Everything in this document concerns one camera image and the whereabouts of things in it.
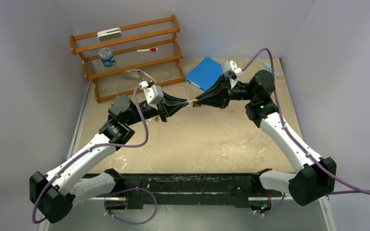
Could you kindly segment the wooden tiered rack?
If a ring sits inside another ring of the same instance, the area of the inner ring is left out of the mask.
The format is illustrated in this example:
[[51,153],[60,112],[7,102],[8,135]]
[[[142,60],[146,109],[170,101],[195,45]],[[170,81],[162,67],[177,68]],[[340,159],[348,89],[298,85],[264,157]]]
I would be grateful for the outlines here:
[[[97,32],[69,37],[70,51],[81,59],[84,78],[92,83],[97,103],[111,100],[117,95],[132,94],[141,81],[150,81],[141,74],[140,80],[124,77],[121,73],[141,69],[168,86],[185,81],[181,60],[183,52],[178,41],[180,25],[175,15],[131,25],[121,26],[120,38],[99,41]],[[115,65],[105,67],[99,50],[108,47],[113,51]],[[158,48],[156,52],[137,52],[138,49]]]

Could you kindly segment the red capped marker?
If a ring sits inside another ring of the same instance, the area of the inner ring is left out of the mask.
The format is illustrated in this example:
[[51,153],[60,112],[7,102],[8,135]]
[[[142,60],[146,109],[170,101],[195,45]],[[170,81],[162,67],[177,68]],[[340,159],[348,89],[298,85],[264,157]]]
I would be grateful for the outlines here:
[[138,49],[137,52],[156,52],[158,48]]

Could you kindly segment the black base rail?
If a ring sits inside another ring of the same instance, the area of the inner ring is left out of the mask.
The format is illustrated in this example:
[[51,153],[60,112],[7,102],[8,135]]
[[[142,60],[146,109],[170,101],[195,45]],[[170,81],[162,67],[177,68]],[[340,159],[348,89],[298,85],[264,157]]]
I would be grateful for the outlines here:
[[111,192],[128,209],[144,205],[231,205],[235,208],[271,208],[282,192],[260,186],[258,173],[122,173]]

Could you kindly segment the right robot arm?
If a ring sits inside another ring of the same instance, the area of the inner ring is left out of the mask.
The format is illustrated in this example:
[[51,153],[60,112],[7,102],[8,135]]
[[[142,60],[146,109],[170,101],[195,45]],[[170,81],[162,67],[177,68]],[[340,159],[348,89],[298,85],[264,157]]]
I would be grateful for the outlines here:
[[247,100],[246,115],[257,128],[266,133],[287,157],[294,173],[263,170],[251,183],[252,192],[262,196],[269,190],[287,193],[294,201],[307,205],[334,191],[336,162],[323,158],[310,148],[291,128],[273,102],[274,76],[266,70],[258,71],[248,83],[237,81],[223,74],[204,93],[197,96],[194,105],[224,109],[231,100]]

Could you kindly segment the white eraser block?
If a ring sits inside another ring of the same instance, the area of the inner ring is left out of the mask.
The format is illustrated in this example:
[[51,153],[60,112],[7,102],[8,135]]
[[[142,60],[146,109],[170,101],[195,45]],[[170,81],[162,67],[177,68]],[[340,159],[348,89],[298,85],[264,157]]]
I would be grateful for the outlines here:
[[119,27],[97,32],[97,39],[99,41],[117,39],[117,38],[120,38],[121,36],[122,36],[122,32]]

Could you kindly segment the small brass padlock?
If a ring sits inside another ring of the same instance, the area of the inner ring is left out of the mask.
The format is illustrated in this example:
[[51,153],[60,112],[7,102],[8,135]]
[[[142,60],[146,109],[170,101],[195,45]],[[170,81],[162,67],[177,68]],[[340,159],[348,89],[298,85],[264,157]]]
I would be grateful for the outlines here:
[[186,107],[201,107],[201,104],[198,104],[197,99],[186,101]]

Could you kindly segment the orange tipped pen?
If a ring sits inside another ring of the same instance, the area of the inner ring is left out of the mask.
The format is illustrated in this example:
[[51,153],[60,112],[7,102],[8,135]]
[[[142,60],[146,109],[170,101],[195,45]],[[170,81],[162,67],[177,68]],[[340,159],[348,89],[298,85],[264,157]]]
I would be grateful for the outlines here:
[[157,81],[155,78],[153,78],[150,74],[148,74],[147,72],[142,71],[142,74],[143,74],[144,76],[146,76],[147,78],[149,78],[152,82],[154,82],[154,83],[158,83],[158,81]]

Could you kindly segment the blue white jar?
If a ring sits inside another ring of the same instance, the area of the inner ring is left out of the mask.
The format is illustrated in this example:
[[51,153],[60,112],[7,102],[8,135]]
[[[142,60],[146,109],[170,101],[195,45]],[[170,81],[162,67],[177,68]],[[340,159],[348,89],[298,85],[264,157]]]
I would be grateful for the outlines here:
[[105,67],[112,67],[115,65],[116,61],[114,59],[114,54],[113,54],[113,51],[108,48],[108,47],[104,47],[104,48],[101,48],[98,52],[99,54],[99,57],[102,61],[102,64],[105,66]]

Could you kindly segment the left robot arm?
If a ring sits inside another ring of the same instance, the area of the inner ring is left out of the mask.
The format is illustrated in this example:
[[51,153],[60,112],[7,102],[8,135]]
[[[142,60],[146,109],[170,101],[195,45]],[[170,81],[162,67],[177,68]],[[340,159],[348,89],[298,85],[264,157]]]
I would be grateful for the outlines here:
[[129,144],[134,135],[131,125],[144,125],[145,139],[137,144],[137,147],[142,147],[149,140],[147,119],[159,116],[166,120],[188,105],[186,99],[153,88],[145,89],[144,93],[142,102],[135,96],[115,97],[108,110],[107,121],[83,148],[47,173],[35,172],[30,177],[29,198],[33,204],[34,224],[59,222],[75,206],[96,196],[118,197],[141,190],[139,186],[126,186],[125,178],[113,169],[89,179],[85,174],[119,149],[132,147]]

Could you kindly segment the blue folder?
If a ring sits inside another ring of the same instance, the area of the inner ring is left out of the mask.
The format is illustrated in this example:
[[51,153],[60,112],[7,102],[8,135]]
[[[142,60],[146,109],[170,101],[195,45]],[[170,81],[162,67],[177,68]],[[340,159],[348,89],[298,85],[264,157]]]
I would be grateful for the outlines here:
[[222,74],[222,65],[210,57],[205,57],[185,78],[193,86],[206,91],[213,86]]

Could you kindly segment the white stapler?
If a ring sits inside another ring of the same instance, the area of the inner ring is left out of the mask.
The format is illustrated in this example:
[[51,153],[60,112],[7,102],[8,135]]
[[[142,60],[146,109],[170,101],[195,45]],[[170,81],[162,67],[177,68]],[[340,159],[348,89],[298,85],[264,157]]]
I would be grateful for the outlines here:
[[141,69],[131,69],[121,73],[124,77],[134,80],[140,80],[142,70]]

